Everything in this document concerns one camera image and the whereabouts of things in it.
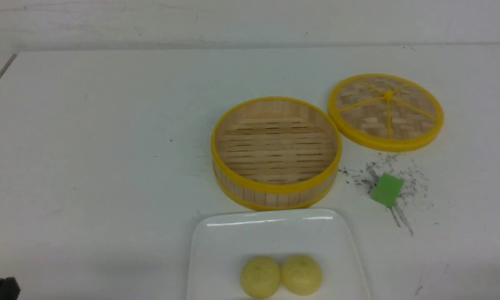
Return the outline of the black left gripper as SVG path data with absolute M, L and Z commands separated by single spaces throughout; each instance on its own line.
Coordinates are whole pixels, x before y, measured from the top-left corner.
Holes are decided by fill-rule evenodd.
M 17 300 L 20 291 L 15 277 L 0 278 L 0 300 Z

